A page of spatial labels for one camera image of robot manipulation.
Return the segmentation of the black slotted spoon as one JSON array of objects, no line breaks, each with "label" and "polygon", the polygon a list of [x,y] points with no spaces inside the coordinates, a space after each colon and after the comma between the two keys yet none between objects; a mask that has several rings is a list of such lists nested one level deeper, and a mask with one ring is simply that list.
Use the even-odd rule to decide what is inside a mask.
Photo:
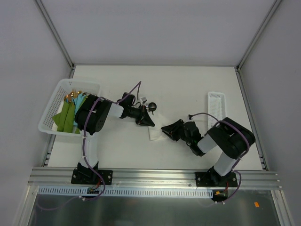
[{"label": "black slotted spoon", "polygon": [[154,115],[154,112],[155,112],[156,109],[157,109],[156,103],[150,102],[150,103],[147,104],[146,107],[147,107],[148,112],[150,112],[150,113],[152,113],[152,115]]}]

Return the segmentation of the white paper napkin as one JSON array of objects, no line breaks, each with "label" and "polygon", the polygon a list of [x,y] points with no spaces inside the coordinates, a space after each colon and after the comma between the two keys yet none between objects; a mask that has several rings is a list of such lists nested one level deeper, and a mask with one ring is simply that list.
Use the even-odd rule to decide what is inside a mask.
[{"label": "white paper napkin", "polygon": [[172,124],[172,121],[156,112],[151,114],[150,118],[155,124],[154,127],[148,127],[150,141],[161,141],[167,139],[168,136],[162,132],[161,127]]}]

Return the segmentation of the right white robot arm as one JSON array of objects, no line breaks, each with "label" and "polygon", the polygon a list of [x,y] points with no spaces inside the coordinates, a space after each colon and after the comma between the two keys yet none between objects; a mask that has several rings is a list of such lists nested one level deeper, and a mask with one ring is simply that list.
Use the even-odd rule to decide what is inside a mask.
[{"label": "right white robot arm", "polygon": [[196,156],[203,156],[215,147],[222,153],[215,163],[201,178],[206,186],[223,186],[232,170],[255,143],[254,134],[226,117],[212,126],[205,135],[201,135],[194,121],[178,120],[161,128],[173,141],[182,140]]}]

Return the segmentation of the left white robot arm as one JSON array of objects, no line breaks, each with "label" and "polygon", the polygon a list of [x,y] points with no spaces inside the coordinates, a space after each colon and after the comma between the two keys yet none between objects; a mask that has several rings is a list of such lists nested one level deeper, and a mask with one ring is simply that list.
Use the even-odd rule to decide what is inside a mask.
[{"label": "left white robot arm", "polygon": [[98,168],[97,133],[103,128],[108,116],[120,119],[130,117],[135,119],[139,126],[154,127],[155,123],[148,114],[148,107],[144,103],[134,107],[134,101],[135,96],[126,92],[117,103],[95,95],[89,95],[84,101],[75,115],[83,142],[82,157],[73,170],[72,184],[112,184],[113,171]]}]

